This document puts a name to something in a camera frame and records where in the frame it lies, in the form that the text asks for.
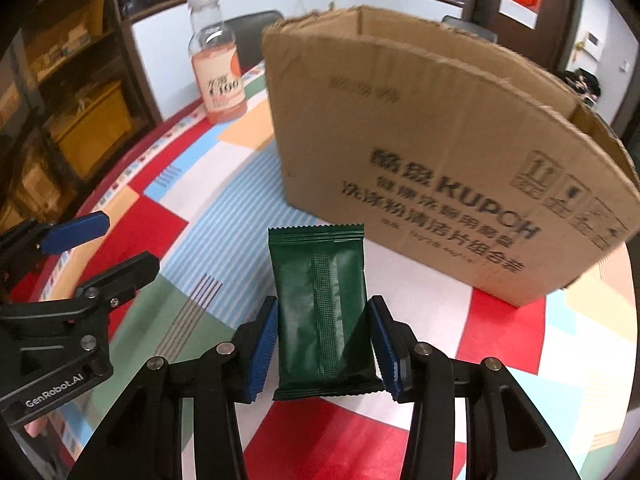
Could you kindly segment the person left hand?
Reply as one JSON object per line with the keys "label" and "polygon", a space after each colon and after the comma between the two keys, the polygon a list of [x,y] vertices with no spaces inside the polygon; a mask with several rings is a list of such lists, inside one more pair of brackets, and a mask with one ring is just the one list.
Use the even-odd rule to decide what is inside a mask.
{"label": "person left hand", "polygon": [[26,434],[29,435],[29,437],[35,438],[44,433],[44,430],[46,430],[47,427],[47,423],[47,416],[42,416],[26,424],[24,426],[24,430],[26,431]]}

